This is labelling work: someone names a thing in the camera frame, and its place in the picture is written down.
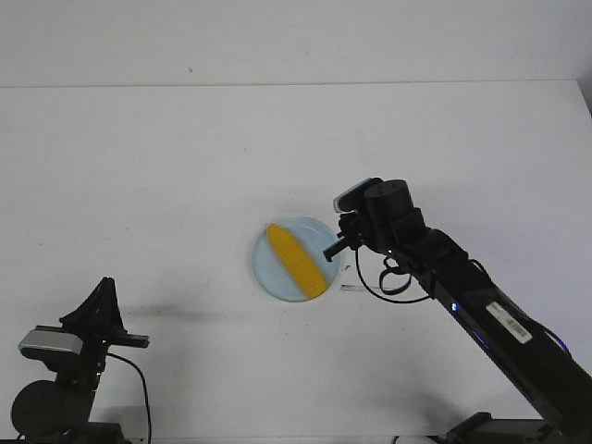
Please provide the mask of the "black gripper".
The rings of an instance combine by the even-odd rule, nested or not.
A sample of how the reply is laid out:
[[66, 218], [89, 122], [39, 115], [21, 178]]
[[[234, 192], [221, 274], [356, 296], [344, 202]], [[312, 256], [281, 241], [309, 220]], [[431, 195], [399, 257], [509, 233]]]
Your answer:
[[97, 384], [105, 371], [111, 347], [146, 349], [150, 344], [148, 336], [130, 334], [124, 328], [116, 282], [112, 277], [103, 277], [83, 303], [59, 322], [62, 327], [36, 326], [34, 329], [76, 335], [83, 341], [80, 354], [32, 351], [31, 358], [56, 373], [56, 380], [64, 384]]
[[326, 247], [323, 251], [327, 261], [332, 261], [336, 255], [347, 248], [357, 250], [368, 242], [370, 231], [364, 215], [355, 211], [342, 213], [339, 216], [338, 238], [339, 240]]

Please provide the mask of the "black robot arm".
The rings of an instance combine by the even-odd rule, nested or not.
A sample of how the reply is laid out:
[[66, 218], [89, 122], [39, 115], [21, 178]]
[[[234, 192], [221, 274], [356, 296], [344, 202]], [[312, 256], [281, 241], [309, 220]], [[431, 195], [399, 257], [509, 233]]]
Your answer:
[[476, 413], [437, 443], [588, 443], [591, 377], [565, 343], [513, 302], [485, 268], [439, 229], [426, 226], [402, 179], [366, 179], [334, 200], [338, 239], [327, 260], [363, 246], [383, 255], [384, 274], [416, 280], [450, 313], [540, 417]]
[[118, 423], [92, 422], [96, 391], [111, 357], [139, 366], [109, 351], [112, 347], [145, 349], [147, 336], [124, 328], [116, 282], [103, 277], [84, 302], [62, 316], [57, 326], [37, 325], [19, 342], [27, 359], [44, 364], [53, 380], [24, 387], [12, 403], [10, 418], [22, 443], [127, 443]]

